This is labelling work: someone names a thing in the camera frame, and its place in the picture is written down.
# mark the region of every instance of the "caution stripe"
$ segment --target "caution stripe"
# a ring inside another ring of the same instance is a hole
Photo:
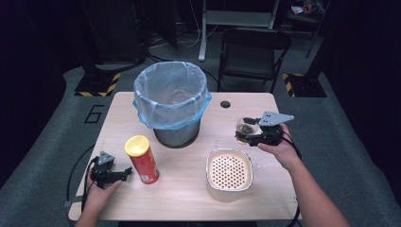
[[[114,76],[112,83],[110,84],[107,92],[103,92],[103,93],[76,92],[75,96],[110,96],[113,93],[115,86],[117,85],[117,82],[120,79],[120,76],[121,76],[121,74],[117,74]]]
[[[294,91],[292,90],[291,83],[288,79],[288,74],[283,74],[284,83],[286,84],[287,92],[289,96],[295,96]]]
[[[284,79],[284,83],[286,84],[288,95],[295,96],[294,90],[292,89],[292,85],[289,82],[289,76],[303,77],[304,74],[283,74],[283,79]]]

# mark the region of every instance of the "white basket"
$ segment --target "white basket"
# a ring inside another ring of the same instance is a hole
[[[240,149],[214,149],[207,158],[206,179],[213,199],[236,201],[253,182],[251,159]]]

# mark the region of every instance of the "trash can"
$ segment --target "trash can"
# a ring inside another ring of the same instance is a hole
[[[159,62],[133,84],[139,120],[168,148],[183,148],[198,137],[201,116],[212,96],[201,69],[189,62]]]

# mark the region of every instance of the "pringles can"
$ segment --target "pringles can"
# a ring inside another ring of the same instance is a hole
[[[130,138],[125,151],[130,156],[133,166],[141,177],[141,181],[146,184],[155,183],[160,176],[150,148],[150,142],[143,135],[136,135]]]

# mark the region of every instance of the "human hand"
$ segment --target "human hand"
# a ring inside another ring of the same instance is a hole
[[[107,205],[115,190],[122,184],[121,181],[117,181],[107,189],[102,189],[92,181],[90,176],[86,179],[86,183],[89,185],[88,197],[75,227],[95,227],[100,212]]]
[[[312,4],[310,4],[310,2],[305,3],[302,10],[305,14],[310,13],[312,11]]]
[[[289,138],[288,127],[285,124],[280,124],[285,132],[283,136],[291,141]],[[271,153],[277,159],[277,161],[281,164],[283,168],[288,171],[291,171],[296,165],[301,164],[301,159],[298,157],[295,149],[289,144],[287,141],[283,140],[278,146],[271,146],[259,143],[257,145],[258,148]]]
[[[88,198],[86,199],[85,202],[85,208],[83,212],[89,212],[92,215],[98,216],[100,212],[104,209],[104,207],[107,205],[109,202],[110,198],[112,197],[112,194],[117,190],[117,188],[122,184],[122,181],[119,180],[115,183],[113,183],[110,187],[106,189],[102,189],[98,187],[91,179],[90,176],[88,176],[88,179],[86,179],[87,185],[89,185],[89,192],[88,192]]]

